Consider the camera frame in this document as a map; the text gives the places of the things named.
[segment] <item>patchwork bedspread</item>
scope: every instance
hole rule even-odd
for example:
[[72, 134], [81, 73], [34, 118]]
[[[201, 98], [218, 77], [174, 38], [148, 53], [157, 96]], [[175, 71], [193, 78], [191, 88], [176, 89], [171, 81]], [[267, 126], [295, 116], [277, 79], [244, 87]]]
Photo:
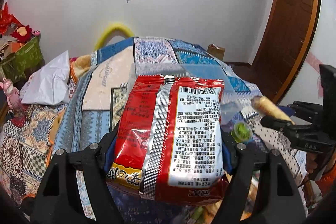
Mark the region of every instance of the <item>patchwork bedspread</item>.
[[[129, 63], [194, 63], [213, 64], [224, 70], [243, 106], [234, 117], [245, 120], [253, 128], [253, 138], [259, 149], [277, 148], [289, 165], [293, 176], [300, 181], [305, 168], [304, 155], [290, 148], [289, 141], [279, 132], [263, 128], [260, 115], [251, 107], [250, 100], [261, 95], [255, 84], [239, 78], [224, 62], [209, 55], [202, 47], [187, 42], [164, 38], [129, 38], [106, 46], [91, 54], [91, 68], [78, 81], [70, 103], [64, 112], [54, 140], [49, 134], [55, 118], [64, 106], [57, 108], [34, 106], [28, 111], [30, 119], [23, 127], [8, 121], [0, 133], [0, 182], [17, 205], [25, 195], [35, 194], [43, 177], [50, 156], [59, 148], [67, 152], [84, 149], [92, 142], [99, 142], [105, 133], [118, 123], [126, 99], [125, 74]], [[113, 76], [111, 91], [102, 91], [102, 100], [109, 100], [110, 107], [91, 104], [97, 96], [91, 85], [96, 77]], [[87, 217], [95, 218], [87, 196], [83, 174], [77, 172], [82, 205]], [[169, 223], [186, 208], [150, 200], [140, 200], [110, 188], [114, 200], [128, 222], [157, 224]]]

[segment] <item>pink pig toy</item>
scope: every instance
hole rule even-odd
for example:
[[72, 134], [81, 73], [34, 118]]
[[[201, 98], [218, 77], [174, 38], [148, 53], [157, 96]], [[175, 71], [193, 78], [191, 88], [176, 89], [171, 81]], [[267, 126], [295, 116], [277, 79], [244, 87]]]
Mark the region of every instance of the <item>pink pig toy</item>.
[[7, 102], [9, 108], [13, 110], [18, 110], [22, 108], [22, 104], [20, 101], [20, 92], [14, 87], [13, 82], [10, 79], [3, 79], [3, 83], [0, 82], [0, 87], [3, 89], [3, 92], [7, 96]]

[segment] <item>nutrition label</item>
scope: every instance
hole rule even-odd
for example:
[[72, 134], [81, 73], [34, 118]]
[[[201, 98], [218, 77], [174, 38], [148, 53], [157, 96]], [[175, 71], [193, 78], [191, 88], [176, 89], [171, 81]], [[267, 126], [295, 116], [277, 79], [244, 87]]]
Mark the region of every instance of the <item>nutrition label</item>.
[[223, 175], [220, 87], [180, 87], [168, 185], [208, 188]]

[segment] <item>brown door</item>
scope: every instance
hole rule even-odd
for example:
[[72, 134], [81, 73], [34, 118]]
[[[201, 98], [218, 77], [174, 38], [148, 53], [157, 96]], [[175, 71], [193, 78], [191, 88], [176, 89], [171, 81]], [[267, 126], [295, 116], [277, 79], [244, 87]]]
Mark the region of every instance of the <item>brown door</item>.
[[293, 70], [310, 25], [314, 0], [274, 0], [252, 68], [256, 84], [273, 100]]

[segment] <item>yellow arch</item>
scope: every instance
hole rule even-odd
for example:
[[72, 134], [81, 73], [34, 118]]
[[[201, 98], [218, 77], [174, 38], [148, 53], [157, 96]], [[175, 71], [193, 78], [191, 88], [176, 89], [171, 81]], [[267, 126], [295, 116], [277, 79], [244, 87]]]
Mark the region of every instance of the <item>yellow arch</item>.
[[94, 45], [94, 50], [99, 50], [100, 48], [102, 48], [105, 45], [107, 37], [116, 30], [123, 32], [127, 37], [134, 36], [134, 33], [124, 24], [113, 23], [107, 29], [105, 29], [104, 33], [99, 38], [98, 42]]

